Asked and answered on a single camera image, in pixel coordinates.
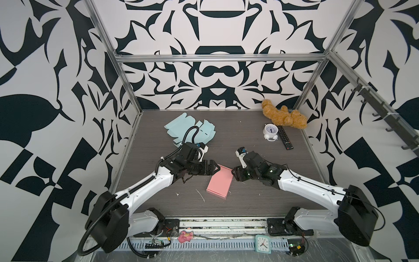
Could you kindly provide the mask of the pink paper box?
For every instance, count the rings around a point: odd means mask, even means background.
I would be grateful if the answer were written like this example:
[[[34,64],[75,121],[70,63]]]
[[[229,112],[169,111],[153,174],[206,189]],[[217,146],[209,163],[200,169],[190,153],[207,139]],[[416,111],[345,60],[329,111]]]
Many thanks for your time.
[[[220,166],[220,171],[217,171],[211,178],[206,192],[225,200],[228,196],[230,185],[233,179],[231,169],[223,165]]]

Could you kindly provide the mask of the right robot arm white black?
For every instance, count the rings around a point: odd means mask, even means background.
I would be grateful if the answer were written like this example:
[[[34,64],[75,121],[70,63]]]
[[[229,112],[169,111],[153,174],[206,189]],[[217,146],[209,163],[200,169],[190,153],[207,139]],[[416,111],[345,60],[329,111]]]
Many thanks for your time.
[[[311,230],[338,232],[347,240],[367,247],[381,212],[353,185],[331,186],[299,175],[285,165],[268,162],[244,147],[236,151],[240,165],[232,170],[237,181],[256,180],[265,186],[291,192],[315,202],[321,210],[292,207],[281,222],[269,227],[272,236],[302,235]]]

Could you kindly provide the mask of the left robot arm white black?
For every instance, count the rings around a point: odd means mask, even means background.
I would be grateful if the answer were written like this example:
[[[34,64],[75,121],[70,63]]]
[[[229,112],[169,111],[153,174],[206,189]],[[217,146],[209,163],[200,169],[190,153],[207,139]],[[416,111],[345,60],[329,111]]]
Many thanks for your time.
[[[86,222],[85,233],[77,247],[79,256],[102,249],[114,251],[125,239],[141,233],[159,234],[165,217],[156,209],[142,213],[137,209],[159,191],[182,180],[184,176],[212,176],[220,171],[214,160],[205,160],[208,146],[185,142],[173,153],[162,157],[155,170],[125,190],[101,194]]]

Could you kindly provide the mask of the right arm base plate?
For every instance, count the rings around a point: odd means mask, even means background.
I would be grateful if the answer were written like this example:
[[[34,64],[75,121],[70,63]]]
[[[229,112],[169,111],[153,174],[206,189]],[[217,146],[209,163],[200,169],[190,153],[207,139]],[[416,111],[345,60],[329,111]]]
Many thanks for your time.
[[[270,236],[313,236],[314,230],[303,230],[293,220],[268,218],[267,232]]]

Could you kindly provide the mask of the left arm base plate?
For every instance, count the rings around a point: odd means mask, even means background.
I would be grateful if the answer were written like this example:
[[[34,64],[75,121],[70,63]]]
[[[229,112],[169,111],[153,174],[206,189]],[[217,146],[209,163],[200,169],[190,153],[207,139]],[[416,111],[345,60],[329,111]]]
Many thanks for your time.
[[[180,228],[180,220],[179,219],[165,219],[163,222],[159,221],[154,229],[151,232],[144,232],[134,235],[136,238],[145,238],[145,237],[152,237],[152,236],[161,236],[167,237],[172,236],[173,234],[177,234]]]

